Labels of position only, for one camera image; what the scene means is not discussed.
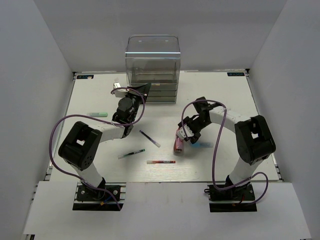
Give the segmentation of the clear organizer lid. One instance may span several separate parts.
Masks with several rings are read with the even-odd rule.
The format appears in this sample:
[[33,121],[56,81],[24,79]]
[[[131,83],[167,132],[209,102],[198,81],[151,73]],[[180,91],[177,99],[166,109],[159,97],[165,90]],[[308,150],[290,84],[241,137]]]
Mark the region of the clear organizer lid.
[[127,42],[125,57],[179,59],[179,39],[167,34],[132,35]]

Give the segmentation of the pink glue bottle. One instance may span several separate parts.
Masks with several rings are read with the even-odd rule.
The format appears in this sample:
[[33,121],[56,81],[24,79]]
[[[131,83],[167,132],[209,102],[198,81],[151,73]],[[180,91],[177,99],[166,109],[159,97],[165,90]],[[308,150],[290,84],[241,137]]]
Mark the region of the pink glue bottle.
[[179,129],[176,130],[175,140],[173,145],[173,152],[176,155],[180,155],[184,153],[184,141],[178,136]]

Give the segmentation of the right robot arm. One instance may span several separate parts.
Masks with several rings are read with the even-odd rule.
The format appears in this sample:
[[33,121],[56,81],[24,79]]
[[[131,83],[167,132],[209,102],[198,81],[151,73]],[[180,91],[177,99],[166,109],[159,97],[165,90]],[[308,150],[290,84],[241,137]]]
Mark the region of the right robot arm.
[[[205,97],[198,98],[190,104],[197,114],[192,117],[181,116],[179,138],[194,144],[201,137],[204,128],[210,124],[220,126],[212,157],[212,185],[217,191],[224,191],[229,198],[236,200],[243,195],[243,186],[257,175],[255,170],[261,162],[276,151],[276,144],[267,121],[262,115],[249,117],[228,110],[223,103]],[[219,187],[216,184],[216,160],[223,129],[235,134],[239,159],[226,178],[229,184]]]

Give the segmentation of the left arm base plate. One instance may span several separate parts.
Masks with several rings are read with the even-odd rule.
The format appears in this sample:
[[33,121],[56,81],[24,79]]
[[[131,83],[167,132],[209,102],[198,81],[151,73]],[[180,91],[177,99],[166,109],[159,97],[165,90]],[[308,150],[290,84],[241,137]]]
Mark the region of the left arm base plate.
[[[125,183],[106,183],[105,189],[108,190],[117,200],[120,208],[125,202],[126,184]],[[74,195],[73,211],[94,211],[94,212],[118,212],[117,203],[111,194],[105,191],[91,190],[82,183],[78,183]]]

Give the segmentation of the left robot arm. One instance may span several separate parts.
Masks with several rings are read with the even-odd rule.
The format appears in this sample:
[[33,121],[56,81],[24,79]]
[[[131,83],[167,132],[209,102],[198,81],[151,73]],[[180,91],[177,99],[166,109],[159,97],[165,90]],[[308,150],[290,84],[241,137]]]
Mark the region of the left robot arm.
[[145,107],[151,89],[150,83],[121,87],[113,84],[111,94],[120,98],[110,123],[88,125],[77,121],[63,140],[58,155],[76,171],[82,184],[94,199],[105,196],[105,179],[98,173],[93,161],[100,143],[126,138],[132,131],[140,105]]

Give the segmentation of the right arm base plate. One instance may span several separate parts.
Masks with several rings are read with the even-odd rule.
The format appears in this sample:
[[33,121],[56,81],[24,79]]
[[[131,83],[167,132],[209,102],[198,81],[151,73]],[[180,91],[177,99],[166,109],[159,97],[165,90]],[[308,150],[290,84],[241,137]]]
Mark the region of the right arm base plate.
[[249,183],[228,190],[217,190],[213,185],[208,185],[204,193],[209,199],[211,213],[249,213],[256,212],[256,200],[253,186]]

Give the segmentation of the clear drawer organizer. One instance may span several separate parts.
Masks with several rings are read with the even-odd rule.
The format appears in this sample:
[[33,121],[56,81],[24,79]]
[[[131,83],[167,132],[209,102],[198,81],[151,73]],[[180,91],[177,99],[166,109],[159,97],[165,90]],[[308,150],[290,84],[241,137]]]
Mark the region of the clear drawer organizer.
[[127,83],[131,87],[151,83],[147,101],[176,103],[181,58],[126,58]]

